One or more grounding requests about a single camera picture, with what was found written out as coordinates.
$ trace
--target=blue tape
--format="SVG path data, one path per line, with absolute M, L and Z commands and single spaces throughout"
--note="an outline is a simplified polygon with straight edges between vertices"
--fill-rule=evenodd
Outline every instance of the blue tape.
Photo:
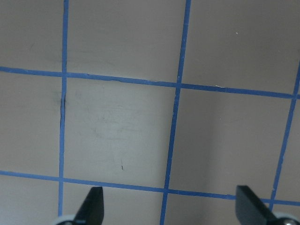
M 121 189 L 128 189 L 128 190 L 159 192 L 159 193 L 167 192 L 169 194 L 174 194 L 174 195 L 187 195 L 187 196 L 198 196 L 198 197 L 235 200 L 235 195 L 222 195 L 222 194 L 215 194 L 215 193 L 183 191 L 183 190 L 174 190 L 174 189 L 165 190 L 163 188 L 158 188 L 158 187 L 144 187 L 144 186 L 136 186 L 136 185 L 116 184 L 116 183 L 107 183 L 107 182 L 90 181 L 90 180 L 79 180 L 79 179 L 70 179 L 70 178 L 61 179 L 60 177 L 36 175 L 36 174 L 22 173 L 22 172 L 0 171 L 0 175 L 37 179 L 37 180 L 49 180 L 49 181 L 56 181 L 56 182 L 59 182 L 62 180 L 65 183 L 73 183 L 73 184 L 83 184 L 83 185 L 102 186 L 102 187 L 109 187 L 109 188 L 121 188 Z M 300 206 L 300 202 L 295 202 L 295 201 L 271 200 L 271 199 L 261 199 L 261 200 L 264 203 L 273 202 L 274 204 L 280 204 L 280 205 Z
M 170 142 L 169 142 L 167 166 L 165 172 L 165 185 L 164 185 L 165 192 L 163 195 L 161 212 L 160 212 L 160 222 L 159 222 L 160 225 L 164 225 L 165 223 L 165 213 L 166 213 L 167 200 L 168 200 L 168 189 L 170 184 L 172 157 L 173 157 L 173 149 L 174 149 L 179 99 L 180 99 L 180 89 L 181 89 L 184 58 L 185 58 L 187 38 L 188 38 L 188 22 L 189 22 L 190 9 L 191 9 L 191 0 L 186 0 L 184 21 L 183 21 L 183 28 L 182 28 L 182 37 L 181 37 L 180 56 L 179 56 L 179 64 L 178 64 L 178 72 L 177 72 L 177 82 L 176 82 L 177 85 L 179 84 L 180 86 L 176 87 L 176 91 L 175 91 L 173 117 L 172 117 L 172 125 L 171 125 L 171 132 L 170 132 Z
M 61 103 L 60 103 L 60 162 L 59 162 L 59 190 L 58 190 L 58 216 L 63 211 L 64 195 L 64 153 L 65 153 L 65 114 L 66 114 L 66 92 L 67 92 L 67 53 L 68 53 L 68 12 L 69 0 L 64 0 L 64 14 L 62 25 L 62 60 L 61 60 Z
M 22 173 L 22 172 L 0 171 L 0 175 L 12 176 L 12 177 L 31 178 L 31 179 L 38 179 L 38 180 L 59 181 L 58 177 L 36 175 L 36 174 L 29 174 L 29 173 Z
M 66 183 L 94 185 L 94 186 L 102 186 L 102 187 L 109 187 L 109 188 L 122 188 L 122 189 L 150 191 L 150 192 L 164 191 L 163 188 L 158 188 L 158 187 L 144 187 L 144 186 L 129 185 L 129 184 L 116 184 L 116 183 L 107 183 L 107 182 L 100 182 L 100 181 L 78 180 L 78 179 L 71 179 L 71 178 L 64 178 L 63 180 Z
M 63 177 L 64 177 L 64 152 L 65 152 L 65 101 L 67 92 L 67 77 L 62 77 L 62 91 L 60 103 L 60 158 L 59 158 L 59 200 L 58 200 L 58 215 L 62 215 L 63 206 Z
M 67 77 L 101 80 L 101 81 L 120 81 L 120 82 L 123 82 L 123 83 L 154 85 L 154 86 L 162 86 L 162 87 L 177 87 L 177 83 L 173 83 L 173 82 L 148 81 L 148 80 L 143 80 L 143 79 L 126 78 L 126 77 L 118 77 L 118 76 L 104 76 L 104 75 L 92 75 L 92 74 L 80 74 L 80 73 L 67 73 Z
M 64 0 L 64 15 L 62 25 L 62 65 L 63 73 L 67 72 L 67 51 L 68 51 L 68 15 L 69 15 L 69 0 Z
M 285 135 L 284 135 L 284 138 L 282 141 L 281 151 L 280 151 L 279 160 L 278 160 L 277 169 L 276 169 L 276 175 L 274 178 L 273 190 L 272 190 L 272 194 L 271 194 L 271 203 L 269 205 L 270 210 L 273 209 L 274 199 L 276 197 L 280 174 L 281 174 L 281 170 L 282 170 L 282 164 L 283 164 L 283 161 L 285 158 L 286 146 L 287 146 L 287 142 L 288 142 L 288 138 L 289 138 L 289 134 L 290 134 L 290 130 L 291 130 L 293 114 L 294 114 L 296 100 L 297 100 L 298 91 L 299 91 L 299 82 L 300 82 L 300 64 L 298 67 L 295 86 L 294 86 L 294 90 L 293 90 L 293 98 L 291 100 L 290 110 L 289 110 L 289 114 L 287 117 L 287 122 L 286 122 L 286 127 L 285 127 Z
M 40 71 L 40 70 L 30 70 L 30 69 L 20 69 L 20 68 L 9 68 L 9 67 L 0 67 L 0 71 L 6 73 L 14 74 L 27 74 L 27 75 L 39 75 L 39 76 L 55 76 L 61 77 L 61 72 L 50 72 L 50 71 Z
M 27 69 L 9 68 L 9 67 L 0 67 L 0 71 L 7 72 L 7 73 L 15 73 L 15 74 L 26 74 L 26 75 L 40 75 L 40 76 L 54 76 L 54 77 L 63 76 L 62 72 L 27 70 Z M 174 83 L 174 82 L 164 82 L 164 81 L 149 81 L 143 79 L 117 77 L 117 76 L 104 76 L 104 75 L 93 75 L 93 74 L 83 74 L 83 73 L 67 73 L 67 77 L 102 80 L 102 81 L 119 81 L 123 83 L 134 83 L 134 84 L 161 86 L 161 87 L 203 90 L 203 91 L 215 91 L 215 92 L 244 94 L 244 95 L 258 95 L 258 96 L 267 96 L 267 97 L 274 97 L 274 98 L 287 98 L 287 99 L 293 98 L 292 94 L 280 93 L 280 92 L 248 90 L 248 89 L 238 89 L 238 88 L 221 88 L 221 87 L 213 87 L 213 86 L 206 86 L 206 85 Z
M 291 94 L 272 92 L 272 91 L 263 91 L 263 90 L 222 88 L 222 87 L 213 87 L 213 86 L 205 86 L 205 85 L 186 84 L 186 83 L 183 83 L 181 87 L 184 89 L 206 90 L 206 91 L 216 91 L 216 92 L 244 94 L 244 95 L 259 95 L 259 96 L 267 96 L 267 97 L 274 97 L 274 98 L 293 98 L 293 95 Z

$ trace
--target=blue tape line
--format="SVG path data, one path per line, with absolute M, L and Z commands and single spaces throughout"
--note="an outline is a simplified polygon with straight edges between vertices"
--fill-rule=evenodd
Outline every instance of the blue tape line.
M 287 142 L 288 142 L 288 138 L 289 138 L 289 134 L 290 134 L 290 130 L 291 130 L 293 113 L 295 110 L 297 95 L 298 95 L 298 91 L 299 91 L 299 82 L 300 82 L 300 64 L 299 64 L 298 72 L 297 72 L 297 76 L 296 76 L 296 81 L 295 81 L 295 86 L 294 86 L 294 91 L 293 91 L 293 99 L 291 100 L 290 110 L 289 110 L 289 114 L 287 117 L 287 122 L 286 122 L 286 127 L 285 127 L 285 135 L 284 135 L 284 138 L 282 141 L 280 156 L 279 156 L 277 169 L 276 169 L 276 175 L 274 178 L 273 190 L 272 190 L 272 194 L 271 194 L 271 203 L 269 205 L 270 210 L 273 209 L 274 199 L 276 197 L 276 192 L 277 192 L 280 174 L 281 174 L 281 170 L 282 170 L 282 164 L 283 164 L 283 161 L 285 158 L 286 146 L 287 146 Z
M 199 196 L 199 197 L 209 197 L 209 198 L 221 198 L 221 199 L 235 200 L 235 195 L 222 195 L 222 194 L 214 194 L 214 193 L 195 192 L 195 191 L 181 191 L 181 190 L 173 190 L 173 189 L 169 189 L 169 193 L 170 194 L 176 194 L 176 195 L 188 195 L 188 196 Z
M 14 74 L 27 74 L 27 75 L 61 77 L 61 72 L 50 72 L 50 71 L 9 68 L 9 67 L 0 67 L 0 71 L 6 72 L 6 73 L 14 73 Z
M 58 177 L 36 175 L 36 174 L 29 174 L 29 173 L 22 173 L 22 172 L 0 171 L 0 175 L 12 176 L 12 177 L 22 177 L 22 178 L 31 178 L 31 179 L 38 179 L 38 180 L 59 181 Z
M 183 68 L 184 68 L 184 58 L 185 58 L 187 38 L 188 38 L 188 22 L 189 22 L 190 9 L 191 9 L 191 0 L 186 0 L 184 21 L 183 21 L 183 28 L 182 28 L 182 37 L 181 37 L 180 56 L 179 56 L 179 64 L 178 64 L 178 72 L 177 72 L 177 82 L 176 82 L 177 85 L 180 84 L 180 86 L 179 87 L 177 86 L 175 91 L 173 117 L 172 117 L 172 125 L 171 125 L 171 132 L 170 132 L 170 142 L 169 142 L 167 166 L 165 172 L 165 185 L 164 185 L 165 192 L 163 195 L 161 212 L 160 212 L 160 222 L 159 222 L 160 225 L 164 225 L 165 223 L 165 213 L 166 213 L 167 200 L 168 200 L 168 189 L 170 184 L 177 114 L 178 114 L 179 99 L 180 99 L 180 89 L 181 89 L 181 82 L 182 82 Z
M 68 51 L 68 11 L 69 0 L 64 0 L 64 14 L 62 25 L 62 60 L 61 60 L 61 103 L 60 103 L 60 162 L 59 162 L 59 191 L 58 191 L 58 216 L 63 211 L 64 195 L 64 153 L 65 153 L 65 114 L 66 114 L 66 92 L 67 92 L 67 51 Z
M 67 51 L 68 51 L 68 15 L 69 0 L 64 0 L 64 15 L 62 25 L 62 72 L 67 72 Z
M 67 92 L 67 77 L 62 77 L 62 91 L 60 103 L 60 158 L 59 158 L 59 200 L 58 200 L 58 215 L 62 215 L 63 207 L 63 177 L 64 177 L 64 152 L 65 152 L 65 112 L 66 112 L 66 92 Z
M 181 88 L 244 94 L 244 95 L 259 95 L 259 96 L 267 96 L 267 97 L 274 97 L 274 98 L 293 98 L 293 95 L 291 94 L 272 92 L 272 91 L 249 90 L 249 89 L 238 89 L 238 88 L 222 88 L 222 87 L 213 87 L 213 86 L 205 86 L 205 85 L 186 84 L 186 83 L 183 83 L 181 85 Z
M 273 202 L 274 202 L 274 204 L 278 204 L 278 205 L 300 206 L 300 202 L 294 202 L 294 201 L 274 200 Z
M 109 188 L 121 188 L 121 189 L 128 189 L 128 190 L 140 190 L 140 191 L 166 193 L 165 189 L 158 188 L 158 187 L 144 187 L 144 186 L 136 186 L 136 185 L 115 184 L 115 183 L 90 181 L 90 180 L 79 180 L 79 179 L 70 179 L 70 178 L 61 179 L 60 177 L 36 175 L 36 174 L 22 173 L 22 172 L 0 171 L 0 175 L 19 177 L 19 178 L 37 179 L 37 180 L 49 180 L 49 181 L 56 181 L 56 182 L 59 182 L 62 180 L 63 182 L 73 183 L 73 184 L 83 184 L 83 185 L 102 186 L 102 187 L 109 187 Z M 169 190 L 167 190 L 167 192 L 169 194 L 175 194 L 175 195 L 187 195 L 187 196 L 198 196 L 198 197 L 235 200 L 235 195 L 222 195 L 222 194 L 215 194 L 215 193 L 183 191 L 183 190 L 174 190 L 174 189 L 169 189 Z M 261 200 L 264 203 L 273 202 L 274 204 L 280 204 L 280 205 L 300 206 L 300 202 L 295 202 L 295 201 L 284 201 L 284 200 L 273 200 L 272 201 L 271 199 L 261 199 Z
M 100 181 L 78 180 L 78 179 L 71 179 L 71 178 L 64 178 L 63 180 L 66 183 L 94 185 L 94 186 L 102 186 L 102 187 L 109 187 L 109 188 L 121 188 L 121 189 L 151 191 L 151 192 L 164 191 L 163 188 L 158 188 L 158 187 L 144 187 L 144 186 L 129 185 L 129 184 L 116 184 L 116 183 L 107 183 L 107 182 L 100 182 Z
M 54 76 L 54 77 L 62 77 L 63 74 L 62 72 L 26 70 L 26 69 L 9 68 L 9 67 L 0 67 L 0 71 L 7 72 L 7 73 L 15 73 L 15 74 Z M 102 80 L 102 81 L 119 81 L 123 83 L 133 83 L 133 84 L 143 84 L 143 85 L 203 90 L 203 91 L 215 91 L 215 92 L 235 93 L 235 94 L 244 94 L 244 95 L 258 95 L 258 96 L 267 96 L 267 97 L 274 97 L 274 98 L 287 98 L 287 99 L 293 98 L 292 94 L 280 93 L 280 92 L 248 90 L 248 89 L 238 89 L 238 88 L 221 88 L 221 87 L 206 86 L 206 85 L 174 83 L 174 82 L 164 82 L 164 81 L 149 81 L 143 79 L 117 77 L 117 76 L 104 76 L 104 75 L 93 75 L 93 74 L 83 74 L 83 73 L 67 73 L 67 77 Z
M 126 78 L 126 77 L 118 77 L 118 76 L 104 76 L 104 75 L 93 75 L 93 74 L 67 73 L 67 77 L 101 80 L 101 81 L 120 81 L 120 82 L 123 82 L 123 83 L 154 85 L 154 86 L 162 86 L 162 87 L 177 87 L 177 83 L 173 83 L 173 82 L 148 81 L 148 80 L 143 80 L 143 79 Z

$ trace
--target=tile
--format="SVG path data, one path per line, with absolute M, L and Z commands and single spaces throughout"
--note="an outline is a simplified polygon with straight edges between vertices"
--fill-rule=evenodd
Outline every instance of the tile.
M 235 201 L 184 195 L 168 195 L 165 225 L 239 225 Z
M 0 170 L 58 175 L 61 78 L 0 72 Z
M 274 205 L 273 207 L 273 213 L 284 213 L 289 214 L 290 218 L 294 217 L 294 219 L 297 219 L 299 221 L 300 218 L 300 207 L 299 206 L 291 206 L 291 205 Z
M 285 151 L 284 163 L 280 174 L 276 199 L 300 201 L 300 103 L 296 104 L 290 135 Z
M 269 198 L 290 100 L 182 90 L 170 188 Z
M 92 186 L 64 185 L 64 215 L 75 214 Z M 103 225 L 159 224 L 162 193 L 103 188 Z
M 174 89 L 68 79 L 65 176 L 163 187 Z
M 63 1 L 10 0 L 0 8 L 0 66 L 61 71 Z
M 296 0 L 192 1 L 183 83 L 292 93 Z
M 184 0 L 72 0 L 70 72 L 176 82 Z
M 51 224 L 57 217 L 58 183 L 0 175 L 0 223 Z

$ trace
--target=gray surface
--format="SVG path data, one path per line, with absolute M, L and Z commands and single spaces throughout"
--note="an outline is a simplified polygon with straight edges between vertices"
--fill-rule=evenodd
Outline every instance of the gray surface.
M 57 182 L 1 175 L 0 181 L 2 225 L 49 225 L 57 217 Z
M 0 66 L 61 71 L 63 1 L 0 4 Z
M 70 1 L 68 71 L 176 82 L 184 0 Z
M 0 72 L 0 170 L 58 176 L 61 78 Z
M 290 136 L 282 165 L 276 199 L 300 201 L 300 104 L 294 111 Z
M 296 0 L 192 1 L 183 82 L 291 93 L 299 10 Z
M 269 198 L 290 100 L 181 90 L 170 188 Z
M 169 195 L 165 224 L 240 225 L 235 217 L 234 203 L 216 198 Z
M 75 214 L 92 186 L 65 184 L 64 214 Z M 159 224 L 162 193 L 105 187 L 103 225 Z
M 290 214 L 296 217 L 299 221 L 300 219 L 300 208 L 299 206 L 291 206 L 291 205 L 274 205 L 273 207 L 274 212 L 282 212 Z
M 163 187 L 175 89 L 67 82 L 64 175 Z

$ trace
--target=grid line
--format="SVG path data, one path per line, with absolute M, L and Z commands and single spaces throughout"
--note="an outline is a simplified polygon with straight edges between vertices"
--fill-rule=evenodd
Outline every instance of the grid line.
M 37 175 L 31 173 L 22 173 L 22 172 L 11 172 L 11 171 L 0 171 L 0 175 L 36 179 L 36 180 L 48 180 L 48 181 L 56 181 L 56 182 L 59 182 L 61 180 L 59 177 Z M 62 180 L 65 183 L 72 183 L 72 184 L 103 186 L 108 188 L 120 188 L 120 189 L 127 189 L 127 190 L 148 191 L 148 192 L 157 192 L 157 193 L 165 192 L 164 188 L 158 188 L 158 187 L 146 187 L 146 186 L 108 183 L 108 182 L 80 180 L 80 179 L 71 179 L 71 178 L 63 178 Z M 235 195 L 224 195 L 224 194 L 216 194 L 216 193 L 185 191 L 185 190 L 175 190 L 175 189 L 168 189 L 167 192 L 169 194 L 174 194 L 174 195 L 187 195 L 187 196 L 196 196 L 196 197 L 217 198 L 217 199 L 224 199 L 224 200 L 235 200 Z M 297 201 L 276 200 L 276 199 L 271 200 L 271 199 L 264 199 L 264 198 L 261 198 L 261 200 L 264 203 L 273 202 L 274 204 L 280 204 L 280 205 L 300 206 L 300 202 Z
M 272 194 L 271 194 L 271 203 L 269 205 L 270 210 L 273 209 L 273 204 L 274 204 L 273 201 L 276 197 L 277 188 L 278 188 L 279 179 L 280 179 L 280 174 L 281 174 L 281 170 L 282 170 L 282 165 L 283 165 L 284 158 L 285 158 L 285 151 L 286 151 L 287 142 L 288 142 L 288 138 L 289 138 L 289 134 L 290 134 L 290 130 L 291 130 L 293 114 L 294 114 L 296 101 L 297 101 L 297 95 L 298 95 L 298 91 L 299 91 L 299 81 L 300 81 L 300 63 L 299 63 L 299 66 L 298 66 L 298 72 L 297 72 L 294 91 L 293 91 L 293 98 L 291 100 L 290 110 L 289 110 L 289 114 L 288 114 L 287 122 L 286 122 L 286 127 L 285 127 L 285 134 L 284 134 L 284 138 L 283 138 L 283 141 L 282 141 L 280 156 L 279 156 L 277 169 L 276 169 L 276 175 L 275 175 L 275 178 L 274 178 L 273 190 L 272 190 Z
M 53 76 L 53 77 L 62 77 L 64 74 L 62 72 L 26 70 L 26 69 L 9 68 L 9 67 L 0 67 L 0 71 L 7 72 L 7 73 L 15 73 L 15 74 Z M 175 83 L 175 82 L 165 82 L 165 81 L 150 81 L 144 79 L 118 77 L 118 76 L 106 76 L 106 75 L 94 75 L 94 74 L 70 73 L 70 72 L 67 72 L 66 76 L 67 78 L 81 78 L 81 79 L 101 80 L 101 81 L 119 81 L 122 83 L 133 83 L 133 84 L 141 84 L 141 85 L 151 85 L 151 86 L 171 87 L 171 88 L 181 88 L 181 89 L 191 89 L 191 90 L 203 90 L 203 91 L 233 93 L 233 94 L 242 94 L 242 95 L 256 95 L 256 96 L 266 96 L 266 97 L 273 97 L 273 98 L 292 99 L 294 97 L 293 94 L 274 92 L 274 91 L 251 90 L 251 89 L 228 88 L 228 87 L 223 88 L 218 86 Z
M 58 216 L 63 213 L 64 199 L 64 153 L 65 153 L 65 115 L 67 92 L 67 59 L 68 59 L 68 11 L 69 0 L 64 0 L 64 14 L 62 25 L 62 54 L 61 54 L 61 102 L 60 102 L 60 156 L 59 156 L 59 191 Z
M 178 73 L 177 73 L 177 82 L 176 82 L 177 84 L 181 84 L 182 82 L 184 58 L 186 54 L 186 46 L 187 46 L 187 38 L 188 38 L 188 22 L 189 22 L 190 8 L 191 8 L 191 0 L 186 0 L 180 55 L 179 55 L 179 64 L 178 64 Z M 174 141 L 175 141 L 175 133 L 176 133 L 178 107 L 179 107 L 179 100 L 180 100 L 180 90 L 181 90 L 181 85 L 179 87 L 176 87 L 175 90 L 173 116 L 172 116 L 171 132 L 170 132 L 170 142 L 169 142 L 167 166 L 165 172 L 165 185 L 164 185 L 165 191 L 163 194 L 163 200 L 162 200 L 162 206 L 160 212 L 160 222 L 159 222 L 160 225 L 164 225 L 165 223 L 165 213 L 167 208 L 168 190 L 169 190 L 170 176 L 171 176 L 172 157 L 173 157 L 173 149 L 174 149 Z
M 58 177 L 44 176 L 44 175 L 20 173 L 20 172 L 9 172 L 9 171 L 0 171 L 0 175 L 28 178 L 28 179 L 37 179 L 37 180 L 49 180 L 49 181 L 58 182 L 58 184 L 59 184 L 58 215 L 59 216 L 61 216 L 63 213 L 63 185 L 64 185 L 64 183 L 94 185 L 94 186 L 103 186 L 103 187 L 110 187 L 110 188 L 122 188 L 122 189 L 130 189 L 130 190 L 140 190 L 140 191 L 163 193 L 162 208 L 161 208 L 161 215 L 160 215 L 160 225 L 164 225 L 168 194 L 235 200 L 235 195 L 223 195 L 223 194 L 216 194 L 216 193 L 204 193 L 204 192 L 169 189 L 171 166 L 172 166 L 172 156 L 173 156 L 173 148 L 174 148 L 174 139 L 175 139 L 178 107 L 179 107 L 179 100 L 180 100 L 180 90 L 181 89 L 191 89 L 191 90 L 224 92 L 224 93 L 234 93 L 234 94 L 257 95 L 257 96 L 265 96 L 265 97 L 272 97 L 272 98 L 286 98 L 286 99 L 291 100 L 290 110 L 289 110 L 289 114 L 288 114 L 288 118 L 287 118 L 287 122 L 286 122 L 285 134 L 283 137 L 281 152 L 280 152 L 280 156 L 278 159 L 278 165 L 277 165 L 277 170 L 276 170 L 276 174 L 275 174 L 275 178 L 274 178 L 274 184 L 273 184 L 273 190 L 271 193 L 271 197 L 270 197 L 270 199 L 262 199 L 262 201 L 264 203 L 269 203 L 271 210 L 272 210 L 274 204 L 300 206 L 300 202 L 297 202 L 297 201 L 285 201 L 285 200 L 276 200 L 275 199 L 277 189 L 278 189 L 279 179 L 280 179 L 280 175 L 281 175 L 282 165 L 284 162 L 284 156 L 285 156 L 285 151 L 286 151 L 286 147 L 287 147 L 288 137 L 289 137 L 291 124 L 292 124 L 292 120 L 293 120 L 293 112 L 295 109 L 296 101 L 298 98 L 300 98 L 300 95 L 298 94 L 299 82 L 300 82 L 300 65 L 298 68 L 295 86 L 294 86 L 292 94 L 272 92 L 272 91 L 263 91 L 263 90 L 249 90 L 249 89 L 227 88 L 227 87 L 223 88 L 223 87 L 218 87 L 218 86 L 207 86 L 207 85 L 182 83 L 186 41 L 187 41 L 187 36 L 188 36 L 188 21 L 189 21 L 190 7 L 191 7 L 191 0 L 186 0 L 185 15 L 184 15 L 184 22 L 183 22 L 183 29 L 182 29 L 182 40 L 181 40 L 181 48 L 180 48 L 180 60 L 179 60 L 179 65 L 178 65 L 178 74 L 177 74 L 176 82 L 164 82 L 164 81 L 155 82 L 155 81 L 149 81 L 149 80 L 144 80 L 144 79 L 135 79 L 135 78 L 127 78 L 127 77 L 93 75 L 93 74 L 84 74 L 84 73 L 69 73 L 67 71 L 69 0 L 64 0 L 63 7 L 64 7 L 64 11 L 63 11 L 63 28 L 62 28 L 63 32 L 62 32 L 61 72 L 0 67 L 0 71 L 7 72 L 7 73 L 61 77 L 62 83 L 61 83 L 61 106 L 60 106 L 59 176 Z M 67 78 L 82 78 L 82 79 L 92 79 L 92 80 L 102 80 L 102 81 L 119 81 L 119 82 L 123 82 L 123 83 L 153 85 L 153 86 L 161 86 L 161 87 L 172 87 L 172 88 L 176 89 L 174 105 L 173 105 L 172 126 L 171 126 L 171 131 L 170 131 L 170 142 L 169 142 L 169 149 L 168 149 L 168 158 L 167 158 L 167 166 L 166 166 L 166 172 L 165 172 L 164 188 L 145 187 L 145 186 L 137 186 L 137 185 L 117 184 L 117 183 L 80 180 L 80 179 L 70 179 L 70 178 L 64 177 L 64 143 L 65 143 L 65 112 L 66 112 L 65 101 L 66 101 L 66 92 L 67 92 Z

